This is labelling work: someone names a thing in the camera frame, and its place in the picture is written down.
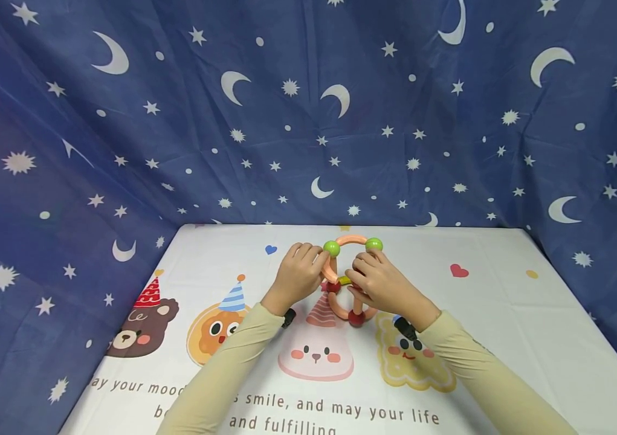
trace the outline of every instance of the hand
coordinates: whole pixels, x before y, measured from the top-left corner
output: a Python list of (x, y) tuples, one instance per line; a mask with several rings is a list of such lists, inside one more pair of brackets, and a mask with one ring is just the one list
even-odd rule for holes
[(352, 283), (361, 288), (349, 291), (369, 307), (405, 317), (419, 332), (428, 328), (441, 311), (419, 292), (405, 275), (378, 249), (358, 253), (346, 271)]
[(262, 306), (276, 316), (284, 316), (294, 303), (313, 293), (323, 280), (323, 265), (330, 253), (310, 243), (294, 243), (279, 265), (277, 278), (262, 298)]

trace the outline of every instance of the crescent moon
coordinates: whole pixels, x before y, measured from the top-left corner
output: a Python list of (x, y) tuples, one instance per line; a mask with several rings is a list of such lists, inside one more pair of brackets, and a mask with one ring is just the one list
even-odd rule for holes
[(117, 239), (112, 243), (112, 256), (115, 257), (115, 260), (125, 262), (130, 261), (134, 254), (136, 253), (136, 240), (134, 241), (134, 245), (129, 251), (120, 251), (120, 248), (117, 247)]
[(567, 62), (574, 64), (574, 58), (569, 51), (566, 51), (562, 47), (550, 47), (544, 50), (541, 54), (533, 60), (533, 64), (530, 65), (530, 79), (536, 86), (542, 88), (540, 83), (540, 74), (543, 73), (543, 69), (555, 60), (566, 60)]
[(337, 85), (332, 85), (331, 87), (327, 88), (325, 92), (323, 92), (323, 95), (320, 96), (320, 99), (322, 100), (328, 95), (337, 97), (337, 100), (340, 101), (341, 110), (340, 110), (340, 115), (337, 116), (337, 118), (338, 119), (341, 118), (342, 115), (347, 113), (347, 110), (349, 109), (349, 91), (344, 86), (337, 84)]
[(581, 222), (566, 216), (562, 210), (562, 207), (574, 198), (576, 198), (576, 196), (563, 196), (561, 198), (557, 198), (555, 201), (552, 201), (552, 204), (548, 207), (548, 214), (552, 220), (561, 224), (577, 224), (578, 222)]
[(460, 20), (458, 26), (456, 26), (451, 33), (438, 31), (441, 39), (450, 45), (459, 45), (460, 42), (463, 41), (463, 35), (465, 34), (465, 3), (463, 0), (458, 0), (458, 4), (460, 5)]
[(318, 199), (327, 198), (328, 196), (332, 195), (332, 192), (334, 192), (335, 190), (333, 189), (330, 192), (322, 191), (320, 187), (318, 187), (319, 179), (320, 177), (316, 177), (316, 179), (313, 180), (313, 183), (310, 184), (310, 193), (313, 193), (313, 196)]
[(93, 33), (100, 36), (100, 38), (108, 45), (108, 48), (112, 51), (112, 60), (107, 65), (91, 64), (91, 66), (93, 68), (100, 69), (103, 73), (115, 75), (126, 73), (127, 69), (129, 69), (129, 59), (127, 58), (125, 51), (122, 50), (120, 44), (117, 44), (115, 40), (107, 35), (103, 35), (101, 32), (94, 31)]
[(238, 98), (236, 98), (233, 93), (233, 85), (239, 80), (245, 80), (246, 82), (250, 81), (248, 77), (245, 77), (243, 74), (236, 71), (227, 71), (221, 74), (221, 89), (229, 100), (235, 102), (239, 106), (242, 106), (241, 102), (238, 101)]
[(438, 225), (438, 217), (436, 217), (435, 214), (433, 214), (431, 211), (429, 211), (429, 217), (431, 217), (431, 221), (429, 221), (428, 224), (425, 225), (415, 225), (416, 227), (435, 227)]

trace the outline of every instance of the green bead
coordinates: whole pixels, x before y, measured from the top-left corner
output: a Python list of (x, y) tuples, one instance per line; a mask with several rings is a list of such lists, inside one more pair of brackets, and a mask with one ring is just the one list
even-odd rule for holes
[(383, 242), (381, 241), (381, 239), (372, 237), (366, 241), (366, 248), (367, 249), (378, 249), (378, 251), (382, 251)]
[(332, 258), (340, 255), (340, 246), (334, 240), (329, 240), (323, 245), (323, 251), (330, 252)]

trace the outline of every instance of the blue curtain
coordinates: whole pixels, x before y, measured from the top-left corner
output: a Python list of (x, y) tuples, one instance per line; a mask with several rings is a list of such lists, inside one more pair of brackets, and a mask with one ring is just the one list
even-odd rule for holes
[(0, 434), (193, 222), (524, 228), (617, 352), (617, 1), (0, 0)]

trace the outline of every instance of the red heart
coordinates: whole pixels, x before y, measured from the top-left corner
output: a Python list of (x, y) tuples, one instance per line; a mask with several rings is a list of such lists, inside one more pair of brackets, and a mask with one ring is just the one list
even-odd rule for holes
[(470, 272), (460, 267), (460, 265), (451, 265), (451, 274), (454, 275), (455, 278), (465, 278), (470, 275)]

